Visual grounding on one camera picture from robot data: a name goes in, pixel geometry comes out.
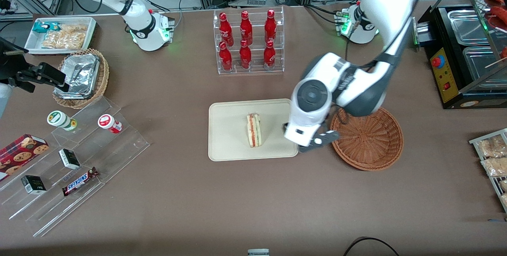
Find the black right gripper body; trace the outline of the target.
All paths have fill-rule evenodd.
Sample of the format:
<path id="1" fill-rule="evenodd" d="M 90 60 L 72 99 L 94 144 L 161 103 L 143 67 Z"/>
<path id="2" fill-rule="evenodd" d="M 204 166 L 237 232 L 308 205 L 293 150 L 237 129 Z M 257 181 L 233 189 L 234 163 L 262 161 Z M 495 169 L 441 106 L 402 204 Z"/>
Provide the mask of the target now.
<path id="1" fill-rule="evenodd" d="M 24 58 L 28 53 L 23 47 L 17 46 L 4 38 L 0 38 L 0 82 L 9 84 L 20 71 L 29 70 L 30 64 Z"/>

